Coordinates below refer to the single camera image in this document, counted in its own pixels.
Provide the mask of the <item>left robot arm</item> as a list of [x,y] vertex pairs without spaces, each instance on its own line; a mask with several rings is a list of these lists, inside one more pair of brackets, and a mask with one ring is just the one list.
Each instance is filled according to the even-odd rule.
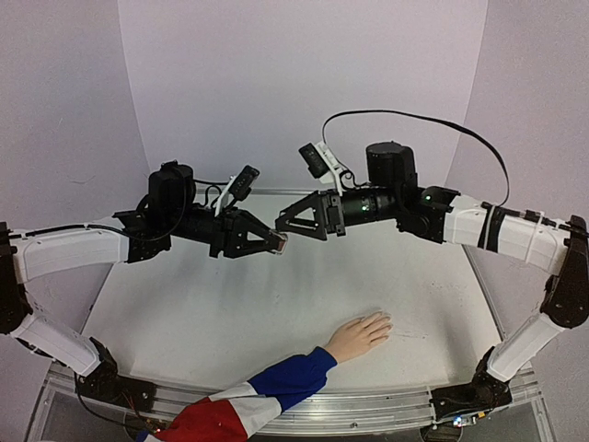
[[245,166],[217,184],[215,202],[199,204],[193,169],[169,161],[149,176],[134,209],[29,231],[3,224],[1,333],[86,378],[103,401],[117,401],[124,383],[116,362],[103,343],[81,333],[107,269],[151,260],[170,250],[173,238],[206,245],[212,258],[281,253],[285,237],[237,206],[259,175]]

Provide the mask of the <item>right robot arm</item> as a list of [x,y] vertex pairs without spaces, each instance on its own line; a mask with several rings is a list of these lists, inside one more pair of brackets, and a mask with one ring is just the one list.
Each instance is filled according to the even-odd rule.
[[436,394],[441,403],[497,401],[552,340],[587,322],[585,221],[510,209],[446,187],[422,187],[412,150],[395,142],[370,145],[365,154],[368,182],[354,189],[343,185],[344,166],[325,143],[304,145],[300,155],[323,189],[282,210],[277,227],[324,240],[349,227],[393,221],[402,233],[465,249],[492,292],[494,312],[504,316],[506,299],[514,294],[521,323],[482,357],[470,382]]

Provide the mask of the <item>mannequin hand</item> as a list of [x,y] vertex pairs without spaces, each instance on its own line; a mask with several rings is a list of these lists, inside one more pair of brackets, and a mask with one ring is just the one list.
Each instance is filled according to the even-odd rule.
[[378,311],[340,326],[324,349],[341,364],[365,355],[385,342],[391,330],[390,316]]

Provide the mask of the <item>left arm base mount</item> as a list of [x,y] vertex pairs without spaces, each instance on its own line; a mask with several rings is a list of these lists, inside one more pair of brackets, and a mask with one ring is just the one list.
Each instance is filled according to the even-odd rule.
[[128,406],[137,412],[151,412],[156,396],[156,385],[139,378],[119,373],[118,364],[110,351],[95,338],[90,342],[98,351],[98,367],[87,376],[78,376],[76,391],[83,397],[121,407]]

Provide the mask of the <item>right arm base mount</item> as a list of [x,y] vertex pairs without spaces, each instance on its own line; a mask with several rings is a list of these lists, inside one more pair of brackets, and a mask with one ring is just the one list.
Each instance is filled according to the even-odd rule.
[[510,381],[501,381],[488,372],[492,347],[479,361],[473,378],[468,383],[432,390],[430,404],[437,422],[464,414],[490,412],[512,400]]

